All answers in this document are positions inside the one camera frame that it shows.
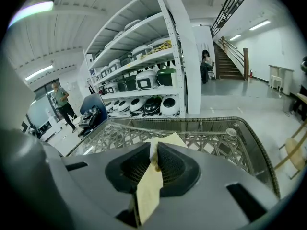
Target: fluorescent light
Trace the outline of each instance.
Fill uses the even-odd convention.
[[[232,40],[235,40],[236,38],[240,37],[241,35],[237,35],[237,36],[234,36],[233,38],[229,39],[229,41],[232,41]]]
[[[261,22],[260,24],[255,25],[254,27],[250,28],[250,30],[251,30],[251,31],[254,31],[254,30],[256,30],[257,28],[262,27],[263,25],[266,25],[266,24],[268,24],[268,23],[270,23],[270,21]]]
[[[94,148],[94,146],[91,146],[83,155],[86,155],[90,152],[90,150],[92,150]]]
[[[48,67],[45,67],[45,68],[43,68],[43,69],[41,69],[41,70],[39,70],[39,71],[33,73],[33,74],[30,75],[29,77],[26,77],[25,79],[26,79],[26,80],[29,80],[29,79],[31,79],[32,77],[35,77],[36,75],[38,75],[38,74],[40,74],[40,73],[42,73],[42,72],[44,72],[44,71],[47,71],[47,70],[49,70],[49,69],[51,69],[51,68],[53,68],[52,65],[51,65],[51,66],[48,66]]]
[[[14,17],[12,18],[9,27],[16,23],[17,21],[28,17],[32,14],[40,13],[40,12],[45,12],[52,10],[53,8],[53,1],[48,1],[48,2],[41,2],[37,4],[30,5],[22,10],[19,10]]]

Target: person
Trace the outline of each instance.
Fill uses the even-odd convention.
[[[304,96],[307,96],[307,56],[303,58],[303,62],[301,64],[301,70],[303,71],[304,76],[302,79],[302,85],[301,85],[301,89],[299,93]],[[302,120],[305,121],[306,113],[307,113],[307,105],[302,100],[298,99],[294,103],[291,113],[294,115],[297,112],[300,105],[302,105],[301,117],[302,117]]]
[[[206,84],[209,79],[208,71],[212,68],[212,60],[209,52],[205,49],[202,51],[202,63],[201,63],[201,81]]]
[[[72,127],[72,132],[75,132],[76,126],[68,117],[68,115],[70,115],[73,120],[77,117],[71,105],[68,103],[67,97],[69,94],[64,88],[59,87],[56,82],[52,82],[51,87],[53,89],[53,92],[51,93],[51,101],[53,106],[59,110],[66,123]]]

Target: blue chair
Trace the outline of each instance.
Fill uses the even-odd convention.
[[[86,98],[84,99],[84,101],[82,103],[82,106],[80,108],[80,113],[83,115],[85,113],[85,111],[87,111],[89,109],[92,109],[92,107],[94,105],[97,106],[98,109],[101,112],[101,115],[99,116],[98,121],[97,121],[97,126],[98,126],[103,121],[108,119],[108,115],[107,115],[105,104],[104,104],[104,102],[101,99],[99,94],[94,93],[94,94],[91,94],[89,96],[86,96]]]

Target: staircase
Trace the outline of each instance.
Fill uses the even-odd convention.
[[[228,57],[228,55],[215,42],[213,42],[213,44],[216,61],[216,72],[219,72],[219,78],[244,80],[241,72]]]

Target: man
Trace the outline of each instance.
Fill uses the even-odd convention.
[[[68,115],[70,115],[73,119],[77,117],[71,105],[68,103],[67,97],[69,94],[65,89],[59,87],[56,82],[52,82],[51,87],[53,89],[53,92],[51,93],[51,101],[53,106],[59,110],[65,121],[72,127],[72,132],[75,132],[76,126],[73,125],[68,117]]]
[[[303,62],[301,64],[301,70],[303,71],[304,74],[303,74],[302,85],[301,85],[301,89],[299,93],[307,96],[307,56],[303,58]],[[298,110],[300,105],[302,105],[301,117],[302,117],[302,120],[304,121],[306,119],[307,106],[300,99],[298,99],[293,105],[293,110],[291,111],[291,113],[295,114],[295,112]]]

